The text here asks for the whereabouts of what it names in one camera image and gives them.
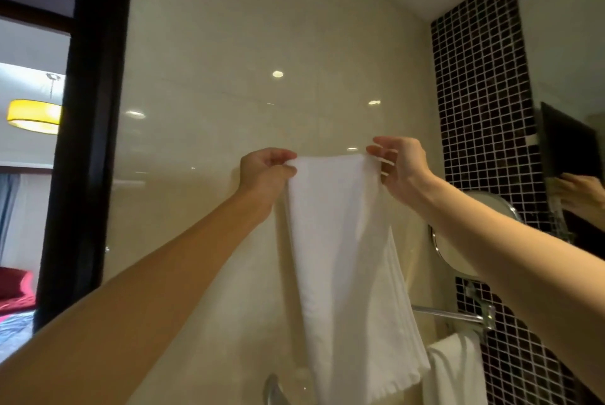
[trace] mirror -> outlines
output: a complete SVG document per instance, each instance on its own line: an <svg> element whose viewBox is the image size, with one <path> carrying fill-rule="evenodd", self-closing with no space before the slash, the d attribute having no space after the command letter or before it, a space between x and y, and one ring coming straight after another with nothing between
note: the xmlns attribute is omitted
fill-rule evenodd
<svg viewBox="0 0 605 405"><path fill-rule="evenodd" d="M466 194L500 214L521 221L517 210L501 196L480 190L467 191ZM439 234L438 231L435 231L432 226L429 226L429 233L437 254L439 254L441 258L457 272L457 274L462 274L471 278L479 277L473 266L466 261L464 256L462 256L447 239L445 239L445 236Z"/></svg>
<svg viewBox="0 0 605 405"><path fill-rule="evenodd" d="M518 0L557 233L605 259L605 0Z"/></svg>

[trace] hand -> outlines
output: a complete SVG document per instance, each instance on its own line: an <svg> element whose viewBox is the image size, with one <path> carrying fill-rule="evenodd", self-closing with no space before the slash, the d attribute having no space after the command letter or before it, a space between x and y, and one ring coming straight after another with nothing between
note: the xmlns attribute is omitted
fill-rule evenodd
<svg viewBox="0 0 605 405"><path fill-rule="evenodd" d="M591 224L605 229L605 188L591 176L563 173L548 183L549 194L561 198L561 206Z"/></svg>
<svg viewBox="0 0 605 405"><path fill-rule="evenodd" d="M427 153L414 138L377 136L374 142L378 145L369 145L367 152L390 162L382 163L382 183L395 199L412 206L418 191L436 178L428 168Z"/></svg>
<svg viewBox="0 0 605 405"><path fill-rule="evenodd" d="M241 158L239 164L239 188L237 191L252 192L259 201L268 206L269 212L283 190L285 182L294 177L296 168L284 165L297 157L295 152L286 149L257 150Z"/></svg>

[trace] white towel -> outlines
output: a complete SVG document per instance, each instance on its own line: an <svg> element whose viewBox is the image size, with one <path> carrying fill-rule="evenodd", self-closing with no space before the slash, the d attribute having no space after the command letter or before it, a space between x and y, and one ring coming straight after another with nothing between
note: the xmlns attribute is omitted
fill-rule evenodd
<svg viewBox="0 0 605 405"><path fill-rule="evenodd" d="M422 380L424 405L487 405L479 336L465 331L429 346L432 370Z"/></svg>
<svg viewBox="0 0 605 405"><path fill-rule="evenodd" d="M319 405L367 405L418 383L428 359L386 219L380 163L300 157L289 220Z"/></svg>

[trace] hanging lamp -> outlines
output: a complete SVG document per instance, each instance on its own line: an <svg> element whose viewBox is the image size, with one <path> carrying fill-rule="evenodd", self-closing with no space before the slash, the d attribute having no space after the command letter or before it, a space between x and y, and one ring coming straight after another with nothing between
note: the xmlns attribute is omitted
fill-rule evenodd
<svg viewBox="0 0 605 405"><path fill-rule="evenodd" d="M55 81L60 80L61 77L53 73L47 73L46 77L51 81L50 100L52 101ZM59 104L22 99L10 102L6 117L12 126L45 134L57 134L60 119L61 106Z"/></svg>

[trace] curtain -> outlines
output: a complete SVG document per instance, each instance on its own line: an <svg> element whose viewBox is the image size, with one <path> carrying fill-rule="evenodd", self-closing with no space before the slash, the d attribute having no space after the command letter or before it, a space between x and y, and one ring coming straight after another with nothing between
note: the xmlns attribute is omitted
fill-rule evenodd
<svg viewBox="0 0 605 405"><path fill-rule="evenodd" d="M0 262L20 179L20 174L0 174Z"/></svg>

